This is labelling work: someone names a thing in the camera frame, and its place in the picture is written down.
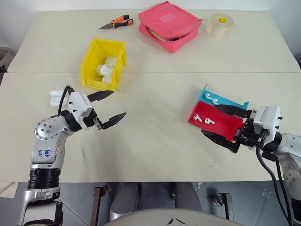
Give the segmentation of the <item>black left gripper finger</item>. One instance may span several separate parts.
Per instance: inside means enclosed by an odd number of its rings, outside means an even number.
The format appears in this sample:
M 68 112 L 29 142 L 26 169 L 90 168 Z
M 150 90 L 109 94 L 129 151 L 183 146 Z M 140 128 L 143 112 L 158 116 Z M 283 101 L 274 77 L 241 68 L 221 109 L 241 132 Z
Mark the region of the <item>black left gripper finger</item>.
M 93 119 L 93 122 L 98 130 L 101 130 L 101 129 L 105 130 L 105 129 L 108 129 L 108 128 L 116 125 L 120 120 L 122 120 L 124 118 L 125 115 L 126 115 L 126 113 L 121 113 L 121 114 L 115 115 L 115 116 L 109 118 L 109 120 L 105 123 L 102 123 L 96 116 Z
M 114 93 L 114 91 L 111 91 L 111 90 L 98 91 L 98 92 L 88 95 L 87 97 L 90 102 L 94 102 L 94 101 L 100 101 L 102 99 L 105 99 L 113 93 Z

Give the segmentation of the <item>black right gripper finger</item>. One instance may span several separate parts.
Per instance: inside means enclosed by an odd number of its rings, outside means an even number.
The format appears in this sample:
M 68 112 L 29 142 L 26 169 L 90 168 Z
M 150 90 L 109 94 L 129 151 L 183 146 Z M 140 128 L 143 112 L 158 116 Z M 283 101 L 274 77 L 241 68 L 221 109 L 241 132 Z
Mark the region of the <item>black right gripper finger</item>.
M 233 105 L 214 105 L 214 108 L 230 116 L 250 117 L 252 110 L 246 110 Z
M 201 130 L 201 132 L 211 141 L 213 141 L 215 144 L 218 144 L 224 148 L 229 149 L 232 153 L 237 153 L 239 149 L 239 144 L 235 142 L 231 142 L 226 140 L 225 137 L 218 135 L 216 133 L 210 132 L 210 131 L 205 131 Z

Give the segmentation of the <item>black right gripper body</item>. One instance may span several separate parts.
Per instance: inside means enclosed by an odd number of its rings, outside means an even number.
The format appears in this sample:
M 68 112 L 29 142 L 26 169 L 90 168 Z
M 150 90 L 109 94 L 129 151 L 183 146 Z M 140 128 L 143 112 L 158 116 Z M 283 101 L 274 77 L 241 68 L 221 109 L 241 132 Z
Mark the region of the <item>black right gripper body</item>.
M 263 147 L 268 136 L 268 130 L 263 128 L 263 117 L 265 109 L 245 110 L 239 109 L 235 116 L 246 119 L 235 135 L 235 148 L 238 150 L 240 145 L 247 147 Z

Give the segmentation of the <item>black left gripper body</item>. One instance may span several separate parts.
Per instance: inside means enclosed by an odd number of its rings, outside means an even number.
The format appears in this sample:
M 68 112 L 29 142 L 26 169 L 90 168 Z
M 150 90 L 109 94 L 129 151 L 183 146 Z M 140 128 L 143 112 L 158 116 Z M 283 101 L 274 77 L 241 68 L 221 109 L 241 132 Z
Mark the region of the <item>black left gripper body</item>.
M 94 126 L 94 118 L 97 116 L 97 113 L 95 112 L 95 110 L 93 109 L 91 112 L 90 112 L 90 114 L 89 114 L 89 116 L 87 116 L 87 117 L 83 117 L 83 123 L 85 124 L 85 126 L 84 127 L 82 127 L 82 129 L 83 130 L 86 130 L 86 129 L 88 129 L 89 127 L 92 127 L 92 126 Z

